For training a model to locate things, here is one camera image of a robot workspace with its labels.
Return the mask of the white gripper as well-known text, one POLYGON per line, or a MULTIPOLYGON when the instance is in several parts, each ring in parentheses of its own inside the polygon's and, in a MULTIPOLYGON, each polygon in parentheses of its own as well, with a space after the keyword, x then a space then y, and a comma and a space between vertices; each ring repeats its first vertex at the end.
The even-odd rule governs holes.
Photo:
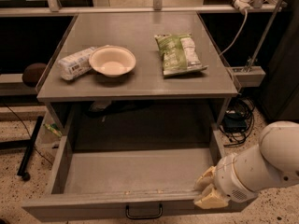
POLYGON ((255 199, 260 190, 279 184, 280 171, 254 146, 220 159, 216 168, 209 167, 194 184, 194 189, 202 192, 193 203, 202 209, 224 208, 229 198, 243 203, 255 199))

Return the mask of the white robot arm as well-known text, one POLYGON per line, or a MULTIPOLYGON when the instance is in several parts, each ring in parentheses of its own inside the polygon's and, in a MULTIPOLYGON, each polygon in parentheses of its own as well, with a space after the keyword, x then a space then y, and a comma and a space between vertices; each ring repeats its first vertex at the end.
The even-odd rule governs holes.
POLYGON ((193 203, 202 209, 244 203, 258 192, 299 184, 299 124, 277 121, 261 132, 259 143, 209 167, 195 182, 193 203))

